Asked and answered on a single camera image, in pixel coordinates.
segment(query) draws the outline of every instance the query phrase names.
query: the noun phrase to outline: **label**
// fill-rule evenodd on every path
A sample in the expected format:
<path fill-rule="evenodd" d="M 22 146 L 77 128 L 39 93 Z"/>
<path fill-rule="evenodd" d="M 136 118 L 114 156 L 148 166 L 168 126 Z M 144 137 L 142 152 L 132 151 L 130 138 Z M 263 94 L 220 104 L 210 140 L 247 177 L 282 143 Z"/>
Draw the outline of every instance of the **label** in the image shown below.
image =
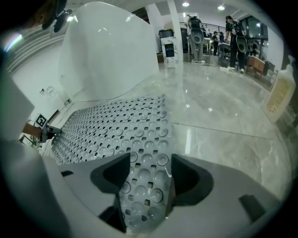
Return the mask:
<path fill-rule="evenodd" d="M 276 84 L 275 90 L 267 103 L 267 109 L 271 113 L 274 113 L 281 106 L 290 88 L 290 84 L 285 79 L 278 79 Z"/>

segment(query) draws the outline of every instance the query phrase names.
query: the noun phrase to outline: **wooden table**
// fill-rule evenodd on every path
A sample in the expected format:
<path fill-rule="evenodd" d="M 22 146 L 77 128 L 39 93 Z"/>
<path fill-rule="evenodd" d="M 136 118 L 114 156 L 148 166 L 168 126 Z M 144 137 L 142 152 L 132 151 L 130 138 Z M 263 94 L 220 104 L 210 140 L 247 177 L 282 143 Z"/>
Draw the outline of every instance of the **wooden table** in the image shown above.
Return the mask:
<path fill-rule="evenodd" d="M 249 56 L 247 59 L 247 69 L 251 67 L 255 73 L 254 77 L 256 77 L 257 73 L 263 74 L 263 70 L 265 67 L 265 62 L 260 60 L 259 58 L 255 56 Z"/>

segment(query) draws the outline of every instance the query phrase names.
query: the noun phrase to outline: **column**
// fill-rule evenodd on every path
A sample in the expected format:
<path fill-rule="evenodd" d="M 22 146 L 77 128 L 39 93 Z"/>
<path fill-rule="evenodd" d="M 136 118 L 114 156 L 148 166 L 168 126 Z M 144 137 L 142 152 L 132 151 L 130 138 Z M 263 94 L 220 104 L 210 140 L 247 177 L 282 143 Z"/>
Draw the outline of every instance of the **column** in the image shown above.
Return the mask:
<path fill-rule="evenodd" d="M 176 43 L 177 43 L 177 53 L 178 53 L 178 60 L 183 61 L 183 48 L 182 48 L 182 36 L 179 24 L 179 17 L 177 13 L 177 9 L 175 6 L 174 0 L 168 0 L 169 11 L 171 13 L 171 18 L 173 22 L 173 27 L 176 36 Z"/>
<path fill-rule="evenodd" d="M 145 8 L 148 14 L 150 25 L 153 27 L 155 38 L 156 38 L 156 53 L 160 53 L 162 47 L 159 39 L 159 31 L 163 30 L 164 21 L 156 4 L 148 5 Z"/>

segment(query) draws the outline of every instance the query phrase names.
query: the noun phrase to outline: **perforated mat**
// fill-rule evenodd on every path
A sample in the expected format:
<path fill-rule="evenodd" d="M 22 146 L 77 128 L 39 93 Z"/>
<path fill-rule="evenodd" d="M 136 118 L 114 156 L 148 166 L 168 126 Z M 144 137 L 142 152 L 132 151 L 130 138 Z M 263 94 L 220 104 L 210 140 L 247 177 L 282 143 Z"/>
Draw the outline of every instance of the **perforated mat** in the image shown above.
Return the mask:
<path fill-rule="evenodd" d="M 117 100 L 74 112 L 52 141 L 58 164 L 130 153 L 119 193 L 128 228 L 154 229 L 165 217 L 171 182 L 171 124 L 165 96 Z"/>

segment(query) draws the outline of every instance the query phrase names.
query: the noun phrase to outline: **ceiling light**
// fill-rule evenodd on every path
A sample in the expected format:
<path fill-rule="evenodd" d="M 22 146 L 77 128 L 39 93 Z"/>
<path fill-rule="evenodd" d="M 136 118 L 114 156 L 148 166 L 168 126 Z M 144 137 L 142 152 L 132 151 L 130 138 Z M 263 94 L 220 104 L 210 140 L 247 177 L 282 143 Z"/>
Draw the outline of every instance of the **ceiling light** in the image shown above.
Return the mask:
<path fill-rule="evenodd" d="M 190 4 L 188 3 L 188 1 L 185 1 L 183 4 L 182 4 L 182 6 L 183 7 L 188 7 Z"/>
<path fill-rule="evenodd" d="M 70 16 L 67 18 L 67 21 L 72 21 L 74 17 Z"/>
<path fill-rule="evenodd" d="M 219 11 L 223 11 L 223 10 L 224 10 L 224 6 L 223 6 L 223 5 L 220 5 L 220 6 L 218 7 L 218 10 L 219 10 Z"/>
<path fill-rule="evenodd" d="M 11 47 L 13 47 L 13 45 L 15 45 L 18 41 L 20 41 L 22 39 L 22 35 L 19 34 L 10 44 L 9 46 L 6 48 L 6 52 L 9 51 L 9 49 Z"/>

